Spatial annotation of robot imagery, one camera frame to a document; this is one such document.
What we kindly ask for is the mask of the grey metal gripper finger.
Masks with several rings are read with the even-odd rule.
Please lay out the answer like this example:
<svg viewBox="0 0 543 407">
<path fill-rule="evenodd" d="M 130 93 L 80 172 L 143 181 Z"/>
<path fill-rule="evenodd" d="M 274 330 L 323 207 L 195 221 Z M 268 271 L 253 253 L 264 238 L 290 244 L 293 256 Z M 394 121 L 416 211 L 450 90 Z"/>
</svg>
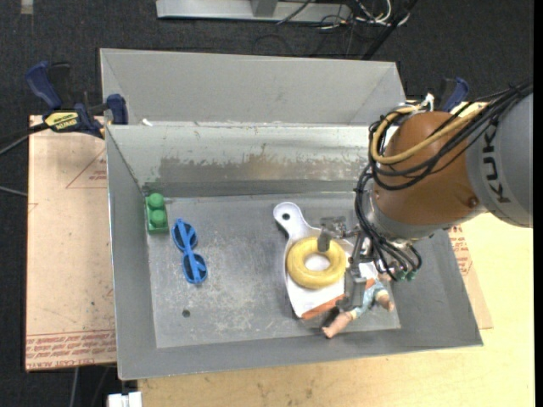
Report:
<svg viewBox="0 0 543 407">
<path fill-rule="evenodd" d="M 346 218 L 322 217 L 320 219 L 320 234 L 317 238 L 317 248 L 319 252 L 327 252 L 331 247 L 333 239 L 340 239 L 346 233 Z"/>
<path fill-rule="evenodd" d="M 367 278 L 358 268 L 349 268 L 344 275 L 344 296 L 336 301 L 339 309 L 362 306 Z"/>
</svg>

